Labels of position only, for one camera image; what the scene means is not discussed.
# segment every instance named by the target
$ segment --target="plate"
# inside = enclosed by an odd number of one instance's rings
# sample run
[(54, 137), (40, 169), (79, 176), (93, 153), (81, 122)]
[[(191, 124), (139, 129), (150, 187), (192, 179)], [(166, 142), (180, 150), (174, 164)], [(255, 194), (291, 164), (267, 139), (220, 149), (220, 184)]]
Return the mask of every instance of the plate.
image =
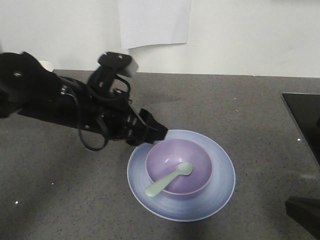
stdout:
[(228, 203), (235, 189), (236, 174), (228, 154), (215, 141), (194, 131), (169, 130), (165, 140), (169, 139), (194, 141), (204, 148), (214, 166), (210, 182), (201, 194), (191, 199), (173, 199), (162, 193), (147, 196), (145, 189), (151, 181), (145, 163), (153, 144), (143, 143), (134, 149), (127, 166), (127, 179), (134, 197), (151, 213), (171, 221), (194, 222), (214, 215)]

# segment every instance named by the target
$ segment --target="white paper sheet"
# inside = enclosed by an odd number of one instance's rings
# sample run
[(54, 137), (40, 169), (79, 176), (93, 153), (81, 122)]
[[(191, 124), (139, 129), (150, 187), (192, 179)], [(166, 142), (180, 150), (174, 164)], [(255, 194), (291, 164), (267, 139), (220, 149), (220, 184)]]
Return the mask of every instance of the white paper sheet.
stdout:
[(187, 42), (191, 0), (118, 0), (121, 46)]

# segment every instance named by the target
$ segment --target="purple bowl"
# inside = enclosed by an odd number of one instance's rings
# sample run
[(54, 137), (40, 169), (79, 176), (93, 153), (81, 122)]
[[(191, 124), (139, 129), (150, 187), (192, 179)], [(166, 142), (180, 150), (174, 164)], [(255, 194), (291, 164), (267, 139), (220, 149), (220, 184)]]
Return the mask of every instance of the purple bowl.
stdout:
[(163, 191), (170, 197), (195, 196), (209, 183), (213, 165), (207, 152), (193, 141), (175, 138), (157, 143), (146, 157), (146, 172), (154, 183), (183, 162), (192, 163), (192, 173), (177, 176)]

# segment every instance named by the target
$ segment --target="speckled surface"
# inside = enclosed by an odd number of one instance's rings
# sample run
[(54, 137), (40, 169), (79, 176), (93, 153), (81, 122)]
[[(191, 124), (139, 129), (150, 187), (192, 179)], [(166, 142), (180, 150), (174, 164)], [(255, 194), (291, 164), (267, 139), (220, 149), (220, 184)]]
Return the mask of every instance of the speckled surface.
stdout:
[(236, 172), (230, 202), (198, 222), (162, 219), (130, 191), (133, 147), (90, 152), (75, 129), (12, 115), (0, 120), (0, 239), (313, 239), (286, 215), (285, 200), (320, 199), (319, 166), (281, 93), (319, 94), (319, 79), (137, 73), (130, 82), (136, 109), (225, 149)]

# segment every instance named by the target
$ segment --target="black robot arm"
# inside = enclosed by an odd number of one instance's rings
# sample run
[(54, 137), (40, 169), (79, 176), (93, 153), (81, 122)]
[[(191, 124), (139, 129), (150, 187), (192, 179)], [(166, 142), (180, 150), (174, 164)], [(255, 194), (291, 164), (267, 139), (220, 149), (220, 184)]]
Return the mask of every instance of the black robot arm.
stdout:
[[(125, 54), (106, 52), (87, 84), (45, 70), (30, 54), (0, 54), (0, 118), (17, 112), (30, 118), (77, 128), (83, 145), (102, 149), (108, 140), (126, 140), (131, 146), (163, 140), (168, 129), (145, 109), (131, 106), (130, 84), (119, 75), (132, 77), (138, 65)], [(126, 90), (112, 88), (114, 81)], [(82, 130), (101, 134), (102, 147), (93, 148)]]

